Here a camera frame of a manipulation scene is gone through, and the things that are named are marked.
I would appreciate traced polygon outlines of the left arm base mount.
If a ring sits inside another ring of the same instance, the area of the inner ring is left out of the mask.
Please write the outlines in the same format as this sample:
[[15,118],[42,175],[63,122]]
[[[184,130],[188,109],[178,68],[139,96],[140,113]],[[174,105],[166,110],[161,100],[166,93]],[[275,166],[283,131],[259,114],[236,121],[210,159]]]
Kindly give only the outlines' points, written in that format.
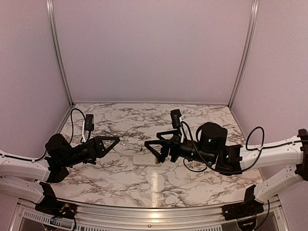
[[68,203],[59,201],[52,187],[44,182],[40,182],[39,185],[43,189],[43,199],[40,203],[36,203],[35,210],[53,215],[55,218],[67,218],[74,219],[77,205],[74,203]]

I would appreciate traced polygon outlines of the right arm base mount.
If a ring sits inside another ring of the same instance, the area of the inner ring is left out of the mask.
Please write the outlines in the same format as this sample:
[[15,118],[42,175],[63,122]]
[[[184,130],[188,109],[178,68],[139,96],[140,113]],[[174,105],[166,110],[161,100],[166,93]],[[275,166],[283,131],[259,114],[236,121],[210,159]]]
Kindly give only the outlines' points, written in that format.
[[264,211],[264,203],[260,203],[255,199],[255,187],[256,185],[252,185],[245,190],[244,200],[242,202],[224,205],[222,207],[225,220],[245,218]]

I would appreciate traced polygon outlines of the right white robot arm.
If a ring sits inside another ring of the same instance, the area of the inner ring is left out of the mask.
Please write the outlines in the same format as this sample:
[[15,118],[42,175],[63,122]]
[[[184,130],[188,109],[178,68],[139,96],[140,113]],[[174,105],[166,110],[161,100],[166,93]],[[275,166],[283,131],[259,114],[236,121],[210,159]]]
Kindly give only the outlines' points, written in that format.
[[277,165],[284,169],[268,180],[254,185],[246,199],[239,203],[238,211],[248,216],[279,192],[308,179],[308,132],[300,129],[298,135],[269,144],[226,145],[228,131],[212,122],[204,123],[196,138],[187,139],[179,128],[159,132],[157,139],[145,141],[145,147],[163,163],[167,156],[171,162],[179,157],[204,163],[210,170],[225,176],[239,175],[246,171]]

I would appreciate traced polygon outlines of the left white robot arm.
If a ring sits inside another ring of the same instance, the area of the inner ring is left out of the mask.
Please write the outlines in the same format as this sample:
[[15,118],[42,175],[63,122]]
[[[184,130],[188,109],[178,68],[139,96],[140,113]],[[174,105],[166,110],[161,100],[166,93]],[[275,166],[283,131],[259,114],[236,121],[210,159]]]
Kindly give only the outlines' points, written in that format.
[[9,176],[59,183],[69,175],[69,167],[80,163],[95,165],[97,159],[105,157],[119,142],[119,137],[98,136],[72,147],[64,136],[58,133],[45,145],[48,157],[26,160],[5,154],[0,169]]

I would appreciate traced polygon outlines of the white remote control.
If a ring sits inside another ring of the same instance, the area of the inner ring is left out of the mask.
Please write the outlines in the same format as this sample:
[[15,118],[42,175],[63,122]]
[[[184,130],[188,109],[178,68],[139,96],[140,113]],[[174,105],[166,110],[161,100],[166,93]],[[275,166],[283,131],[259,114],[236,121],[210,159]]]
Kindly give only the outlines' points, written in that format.
[[154,155],[136,155],[133,157],[133,165],[146,167],[161,166],[161,163],[158,165],[155,163],[155,158]]

